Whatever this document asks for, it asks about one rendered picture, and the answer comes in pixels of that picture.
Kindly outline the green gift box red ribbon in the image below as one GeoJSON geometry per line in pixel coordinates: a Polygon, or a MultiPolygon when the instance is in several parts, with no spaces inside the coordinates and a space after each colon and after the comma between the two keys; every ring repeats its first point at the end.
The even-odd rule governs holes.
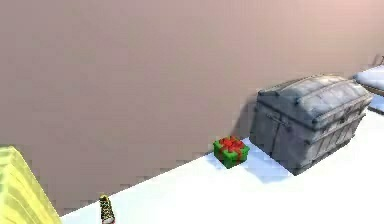
{"type": "Polygon", "coordinates": [[[227,136],[213,143],[214,156],[227,169],[245,162],[249,150],[247,145],[234,136],[227,136]]]}

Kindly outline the grey wooden chest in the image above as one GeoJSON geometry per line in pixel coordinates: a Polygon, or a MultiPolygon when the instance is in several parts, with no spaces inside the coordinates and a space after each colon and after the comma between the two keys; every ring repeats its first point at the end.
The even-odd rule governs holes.
{"type": "Polygon", "coordinates": [[[299,175],[350,142],[372,98],[355,80],[332,74],[262,89],[249,140],[299,175]]]}

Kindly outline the bed with white blanket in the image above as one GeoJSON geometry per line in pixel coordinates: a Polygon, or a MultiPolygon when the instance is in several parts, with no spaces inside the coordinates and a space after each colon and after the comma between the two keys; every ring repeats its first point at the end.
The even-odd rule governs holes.
{"type": "Polygon", "coordinates": [[[353,79],[374,94],[368,109],[384,116],[384,55],[377,55],[371,67],[356,73],[353,79]]]}

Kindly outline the patterned sneaker shoe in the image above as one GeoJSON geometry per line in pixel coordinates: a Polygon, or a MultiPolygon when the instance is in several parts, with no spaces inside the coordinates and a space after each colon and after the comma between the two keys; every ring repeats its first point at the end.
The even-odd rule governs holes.
{"type": "Polygon", "coordinates": [[[100,217],[102,224],[115,224],[115,215],[112,204],[107,195],[99,197],[100,217]]]}

